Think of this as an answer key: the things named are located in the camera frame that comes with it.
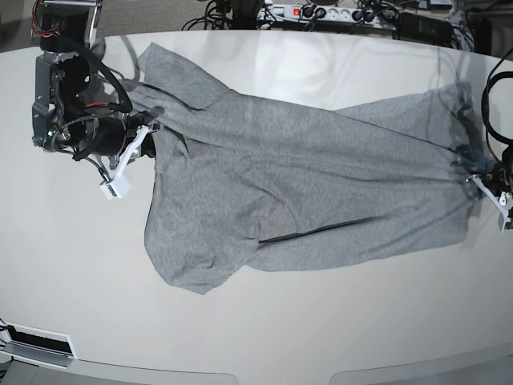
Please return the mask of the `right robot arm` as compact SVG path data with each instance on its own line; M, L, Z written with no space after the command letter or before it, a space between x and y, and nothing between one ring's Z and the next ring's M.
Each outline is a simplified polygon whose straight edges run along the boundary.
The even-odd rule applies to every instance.
M157 110L135 111L121 81L93 51L101 1L36 1L31 32L42 54L35 65L32 141L47 152L68 153L75 161L105 156L117 164L156 154L143 127L154 132Z

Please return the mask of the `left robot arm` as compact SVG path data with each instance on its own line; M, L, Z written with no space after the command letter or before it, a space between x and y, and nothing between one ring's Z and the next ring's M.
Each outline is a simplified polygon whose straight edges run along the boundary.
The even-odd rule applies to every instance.
M493 188L504 188L512 193L512 94L505 86L497 87L499 81L512 84L512 67L501 71L504 63L512 55L510 48L488 73L481 95L480 114L483 120L484 140L491 155L491 179Z

